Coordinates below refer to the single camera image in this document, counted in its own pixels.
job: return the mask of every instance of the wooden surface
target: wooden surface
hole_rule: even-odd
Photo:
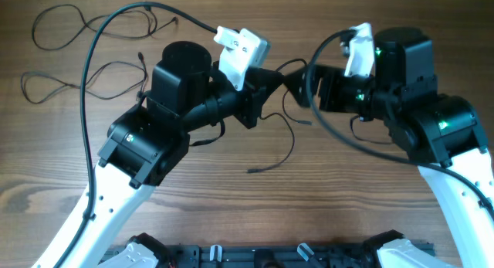
[[[68,90],[42,105],[27,103],[19,77],[40,70],[74,83],[93,38],[84,32],[58,52],[37,49],[30,39],[36,15],[60,3],[78,5],[89,19],[142,0],[0,0],[0,266],[30,266],[41,255],[71,212],[86,186],[86,162],[80,133],[79,93]],[[479,112],[489,138],[494,137],[494,69],[492,0],[149,0],[163,2],[211,26],[250,28],[272,41],[265,67],[288,59],[309,59],[329,34],[362,22],[374,31],[390,26],[422,28],[433,40],[440,91],[461,95]],[[164,22],[171,17],[158,12]],[[121,19],[113,32],[137,35],[140,19]],[[74,11],[50,13],[39,27],[39,41],[56,46],[80,27]],[[148,66],[170,42],[190,40],[206,47],[213,59],[221,47],[213,35],[180,19],[156,39],[131,42],[103,37],[91,70],[111,60],[138,63],[141,51]],[[337,44],[321,57],[344,65]],[[140,79],[136,70],[115,67],[100,76],[95,91],[116,93]],[[41,97],[54,84],[33,81],[29,93]],[[281,110],[281,87],[264,113]],[[111,101],[87,97],[93,159],[106,140],[107,128],[134,103],[135,91]],[[294,117],[312,120],[308,110],[288,99]],[[348,114],[327,114],[349,134]],[[246,130],[226,121],[226,135],[214,144],[192,148],[124,226],[115,243],[147,232],[165,244],[297,244],[360,242],[396,229],[409,239],[435,244],[438,257],[461,265],[438,203],[416,168],[363,155],[335,141],[318,125],[294,124],[296,146],[280,168],[246,174],[282,159],[290,135],[275,117]],[[358,124],[360,135],[386,139],[382,124]],[[217,127],[192,133],[213,137]],[[402,154],[396,147],[378,147]]]

